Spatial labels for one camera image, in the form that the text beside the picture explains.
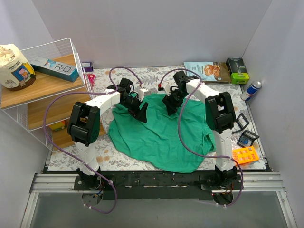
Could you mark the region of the green garment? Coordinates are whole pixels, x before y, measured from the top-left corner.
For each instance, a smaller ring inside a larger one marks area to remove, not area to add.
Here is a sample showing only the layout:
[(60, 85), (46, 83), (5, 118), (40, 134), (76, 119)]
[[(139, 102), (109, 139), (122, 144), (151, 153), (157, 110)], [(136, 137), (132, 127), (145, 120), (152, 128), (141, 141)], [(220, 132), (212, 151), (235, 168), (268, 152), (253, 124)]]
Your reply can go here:
[(137, 160), (149, 162), (158, 169), (191, 173), (214, 151), (215, 139), (205, 118), (205, 105), (189, 100), (182, 118), (167, 114), (163, 94), (144, 98), (147, 123), (135, 120), (118, 104), (112, 111), (109, 137), (115, 148)]

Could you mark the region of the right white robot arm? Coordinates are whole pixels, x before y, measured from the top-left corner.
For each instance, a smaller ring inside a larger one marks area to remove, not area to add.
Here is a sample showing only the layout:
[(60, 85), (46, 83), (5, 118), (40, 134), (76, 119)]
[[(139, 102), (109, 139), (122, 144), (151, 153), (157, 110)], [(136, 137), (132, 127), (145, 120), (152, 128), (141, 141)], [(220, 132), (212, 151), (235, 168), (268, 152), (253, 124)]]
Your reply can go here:
[(173, 78), (177, 89), (173, 90), (168, 84), (160, 82), (159, 91), (165, 91), (163, 102), (168, 115), (177, 112), (178, 108), (185, 109), (187, 102), (195, 96), (205, 105), (206, 123), (213, 131), (216, 144), (215, 177), (212, 183), (221, 189), (227, 188), (237, 178), (236, 162), (232, 157), (232, 130), (236, 115), (228, 92), (218, 92), (203, 83), (202, 78), (193, 73), (186, 76), (186, 69), (174, 69)]

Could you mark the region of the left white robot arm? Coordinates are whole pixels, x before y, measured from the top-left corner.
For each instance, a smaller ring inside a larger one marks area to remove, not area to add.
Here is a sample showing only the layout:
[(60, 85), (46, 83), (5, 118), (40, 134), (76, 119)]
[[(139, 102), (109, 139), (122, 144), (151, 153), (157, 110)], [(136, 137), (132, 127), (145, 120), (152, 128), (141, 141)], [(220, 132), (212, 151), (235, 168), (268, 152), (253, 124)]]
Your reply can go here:
[(110, 85), (99, 95), (85, 103), (76, 102), (69, 119), (67, 133), (75, 143), (81, 166), (76, 171), (81, 181), (91, 190), (101, 186), (100, 170), (96, 159), (95, 142), (99, 137), (101, 115), (116, 104), (125, 107), (136, 120), (147, 123), (148, 103), (143, 102), (149, 92), (146, 88), (133, 91), (133, 82), (122, 78), (117, 85)]

